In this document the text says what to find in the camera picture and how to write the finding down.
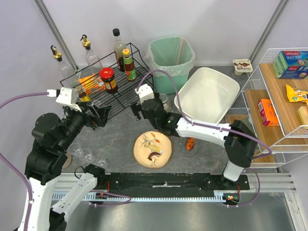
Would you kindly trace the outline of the dark soy sauce bottle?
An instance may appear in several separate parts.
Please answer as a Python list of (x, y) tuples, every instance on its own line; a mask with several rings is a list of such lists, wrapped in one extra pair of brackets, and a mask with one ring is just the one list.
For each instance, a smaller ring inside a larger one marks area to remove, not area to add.
[(121, 72), (125, 72), (124, 58), (122, 51), (126, 48), (120, 36), (120, 30), (118, 28), (113, 29), (113, 35), (115, 37), (114, 54), (117, 62), (117, 66)]

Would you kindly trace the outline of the floral ceramic plate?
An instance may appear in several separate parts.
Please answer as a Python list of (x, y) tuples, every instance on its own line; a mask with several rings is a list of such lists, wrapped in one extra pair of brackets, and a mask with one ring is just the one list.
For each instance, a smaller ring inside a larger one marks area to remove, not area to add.
[(171, 159), (172, 150), (169, 137), (158, 131), (148, 131), (136, 139), (133, 156), (140, 165), (158, 169), (165, 166)]

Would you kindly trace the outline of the red lid sauce jar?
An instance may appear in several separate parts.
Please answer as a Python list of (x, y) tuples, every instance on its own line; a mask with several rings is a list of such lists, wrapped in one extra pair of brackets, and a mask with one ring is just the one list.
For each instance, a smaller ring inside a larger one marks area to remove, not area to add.
[(109, 94), (115, 94), (118, 91), (118, 86), (115, 80), (114, 71), (111, 68), (103, 68), (100, 71), (101, 80), (104, 83), (106, 92)]

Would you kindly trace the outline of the wide glass jar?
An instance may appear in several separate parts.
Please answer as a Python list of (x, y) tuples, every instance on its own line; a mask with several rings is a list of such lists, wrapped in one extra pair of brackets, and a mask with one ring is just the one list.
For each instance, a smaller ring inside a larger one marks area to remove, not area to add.
[(103, 106), (102, 102), (99, 101), (99, 100), (93, 100), (92, 103), (93, 103), (95, 106), (97, 106), (97, 107), (102, 107), (102, 106)]

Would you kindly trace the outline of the small yellow label bottle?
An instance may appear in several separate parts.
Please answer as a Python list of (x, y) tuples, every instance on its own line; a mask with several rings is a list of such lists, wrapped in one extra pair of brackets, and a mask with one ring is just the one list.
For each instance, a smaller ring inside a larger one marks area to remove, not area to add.
[(83, 88), (81, 86), (76, 86), (76, 90), (78, 92), (78, 97), (80, 98), (80, 100), (82, 102), (90, 102), (91, 101), (90, 97), (87, 95), (87, 93), (83, 90)]

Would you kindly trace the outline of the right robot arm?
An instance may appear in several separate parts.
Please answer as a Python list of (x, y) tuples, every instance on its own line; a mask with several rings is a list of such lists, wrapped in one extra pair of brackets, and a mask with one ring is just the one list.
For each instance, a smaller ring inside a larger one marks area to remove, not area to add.
[(251, 166), (257, 139), (240, 120), (231, 124), (193, 121), (181, 114), (167, 112), (160, 99), (130, 105), (137, 119), (147, 119), (154, 129), (167, 136), (195, 138), (217, 144), (226, 150), (228, 162), (222, 180), (236, 182), (244, 169)]

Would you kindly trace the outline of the glass jar with rice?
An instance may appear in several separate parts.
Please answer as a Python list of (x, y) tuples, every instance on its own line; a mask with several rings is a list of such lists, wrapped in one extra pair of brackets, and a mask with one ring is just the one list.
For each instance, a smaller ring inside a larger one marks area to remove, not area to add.
[(166, 94), (160, 93), (159, 99), (162, 101), (163, 107), (167, 111), (169, 109), (168, 96)]

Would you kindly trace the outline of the yellow cap chili sauce bottle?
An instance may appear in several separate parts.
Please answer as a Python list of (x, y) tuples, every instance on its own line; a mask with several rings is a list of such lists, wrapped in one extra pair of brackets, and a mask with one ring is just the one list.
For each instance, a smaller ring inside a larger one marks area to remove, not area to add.
[(135, 65), (134, 65), (130, 50), (125, 48), (122, 51), (122, 53), (123, 53), (123, 61), (124, 61), (124, 70), (127, 76), (127, 80), (134, 81), (137, 75), (136, 75)]

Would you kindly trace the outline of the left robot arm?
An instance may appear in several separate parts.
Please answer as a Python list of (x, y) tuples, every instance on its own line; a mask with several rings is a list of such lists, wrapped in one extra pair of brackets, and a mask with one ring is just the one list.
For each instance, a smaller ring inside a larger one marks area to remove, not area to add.
[(77, 184), (51, 206), (56, 183), (67, 160), (66, 152), (84, 127), (104, 127), (111, 106), (97, 107), (80, 103), (81, 111), (64, 107), (65, 119), (55, 113), (41, 115), (32, 130), (32, 151), (26, 159), (25, 176), (28, 194), (19, 231), (63, 231), (72, 212), (98, 183), (103, 182), (104, 168), (89, 164)]

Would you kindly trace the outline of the clear glass plate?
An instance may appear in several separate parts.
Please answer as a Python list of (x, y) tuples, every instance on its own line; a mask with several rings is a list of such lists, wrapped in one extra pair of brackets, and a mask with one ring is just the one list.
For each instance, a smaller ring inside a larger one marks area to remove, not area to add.
[(195, 138), (183, 138), (179, 142), (177, 154), (184, 158), (193, 158), (197, 155), (197, 141)]

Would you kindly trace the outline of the glass oil bottle gold spout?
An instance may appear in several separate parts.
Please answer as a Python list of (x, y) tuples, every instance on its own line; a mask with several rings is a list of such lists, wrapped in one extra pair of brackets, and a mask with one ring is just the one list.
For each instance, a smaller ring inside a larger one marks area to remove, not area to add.
[(86, 61), (88, 65), (90, 66), (93, 77), (95, 78), (98, 85), (102, 85), (100, 71), (103, 69), (103, 65), (101, 63), (100, 58), (91, 48), (91, 42), (88, 40), (87, 35), (83, 34), (80, 41), (82, 42), (82, 46), (84, 47), (86, 51), (86, 55), (85, 55)]

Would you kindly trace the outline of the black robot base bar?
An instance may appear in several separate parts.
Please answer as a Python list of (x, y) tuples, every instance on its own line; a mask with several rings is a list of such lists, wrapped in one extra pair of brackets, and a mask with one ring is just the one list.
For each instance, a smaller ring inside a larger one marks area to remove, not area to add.
[(214, 191), (247, 191), (250, 186), (246, 175), (231, 182), (210, 173), (110, 173), (95, 189), (130, 197), (212, 197)]

